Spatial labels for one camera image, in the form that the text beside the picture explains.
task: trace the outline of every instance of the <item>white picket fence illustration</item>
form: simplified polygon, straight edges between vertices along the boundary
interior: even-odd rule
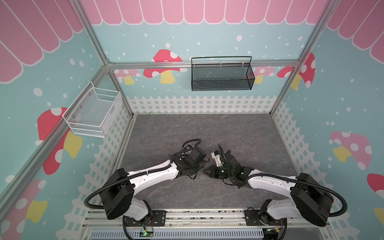
[[[296,127],[296,120],[293,120],[292,114],[289,114],[289,108],[286,108],[286,103],[281,103],[274,114],[278,130],[283,138],[283,141],[288,149],[288,153],[294,163],[296,171],[311,175],[318,183],[333,188],[333,185],[325,181],[327,173],[319,170],[320,162],[316,162],[314,152],[309,151],[309,143],[304,142],[304,135],[300,135],[300,127]],[[341,208],[341,202],[335,199],[332,211],[338,211]],[[358,240],[357,235],[360,230],[351,227],[348,222],[350,214],[344,213],[338,217],[332,217],[331,227],[339,240]]]
[[[192,98],[191,96],[184,98],[165,97],[164,99],[157,97],[127,97],[129,106],[135,113],[269,113],[276,101],[276,96],[270,98],[266,96],[262,98],[253,96],[242,98],[230,96],[223,98],[222,96],[208,98],[204,96],[200,98]]]
[[[84,206],[84,199],[96,189],[99,189],[106,182],[109,172],[113,168],[113,160],[122,141],[122,136],[129,123],[129,114],[124,106],[120,113],[112,123],[107,136],[103,139],[104,143],[99,145],[99,153],[94,154],[95,162],[90,164],[91,171],[85,174],[85,183],[79,186],[79,197],[72,200],[73,209],[70,213],[64,215],[66,220],[63,229],[56,232],[59,240],[77,239],[81,226],[84,223],[88,208]],[[91,204],[95,204],[99,200],[99,196],[91,200]]]

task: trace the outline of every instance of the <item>white wire basket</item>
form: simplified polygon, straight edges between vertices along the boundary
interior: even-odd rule
[[[95,88],[89,82],[63,118],[74,134],[105,137],[121,106],[120,92]]]

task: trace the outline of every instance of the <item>black wire basket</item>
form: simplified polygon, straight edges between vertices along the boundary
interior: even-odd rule
[[[192,91],[251,90],[255,81],[251,60],[250,56],[192,58]]]

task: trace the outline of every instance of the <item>cable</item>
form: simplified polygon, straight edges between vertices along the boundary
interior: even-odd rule
[[[283,180],[283,181],[286,181],[286,182],[293,182],[293,183],[303,184],[303,185],[307,185],[307,186],[310,186],[310,187],[315,187],[315,188],[321,189],[321,190],[329,192],[330,194],[332,194],[335,197],[337,197],[341,201],[341,204],[342,204],[341,209],[338,210],[337,212],[330,213],[329,217],[337,217],[337,216],[340,216],[340,215],[344,214],[347,211],[348,205],[347,205],[347,202],[345,201],[345,199],[340,194],[338,194],[337,192],[335,192],[332,189],[329,189],[327,187],[323,187],[323,186],[320,186],[320,185],[317,185],[317,184],[312,184],[312,183],[301,181],[301,180],[297,180],[297,179],[291,179],[291,178],[287,178],[287,177],[282,177],[282,176],[278,176],[278,175],[274,175],[274,174],[270,174],[270,173],[262,173],[261,172],[261,173],[253,174],[253,175],[249,176],[248,178],[246,178],[244,180],[244,182],[240,186],[238,186],[238,188],[244,187],[245,184],[248,182],[248,180],[253,178],[253,177],[273,177],[273,178],[276,178],[276,179],[279,179],[279,180]]]
[[[160,172],[160,171],[164,171],[164,170],[167,170],[168,168],[170,168],[172,165],[171,164],[168,164],[167,166],[165,167],[161,167],[161,168],[157,168],[157,169],[152,169],[152,170],[149,170],[149,171],[144,171],[144,172],[139,172],[139,173],[136,173],[134,175],[131,175],[131,176],[128,176],[128,177],[125,177],[123,179],[120,179],[114,183],[111,183],[111,184],[108,184],[107,186],[104,186],[96,191],[94,191],[93,193],[91,193],[85,200],[84,200],[84,205],[86,207],[89,207],[89,208],[93,208],[93,209],[104,209],[104,207],[102,205],[94,205],[94,204],[90,204],[89,201],[96,195],[100,194],[102,191],[110,188],[110,187],[113,187],[113,186],[116,186],[116,185],[119,185],[119,184],[122,184],[124,182],[127,182],[128,180],[130,179],[133,179],[135,177],[140,177],[140,176],[143,176],[143,175],[147,175],[147,174],[151,174],[151,173],[155,173],[155,172]]]

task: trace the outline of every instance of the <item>marble-patterned floor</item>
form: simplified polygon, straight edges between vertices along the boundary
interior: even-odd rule
[[[296,175],[283,141],[269,114],[138,115],[121,167],[140,170],[162,163],[183,142],[202,138],[208,155],[220,143],[242,166],[278,175]],[[205,167],[214,163],[208,162]],[[265,199],[286,197],[262,189],[238,189],[199,172],[148,187],[135,196],[152,209],[260,207]]]

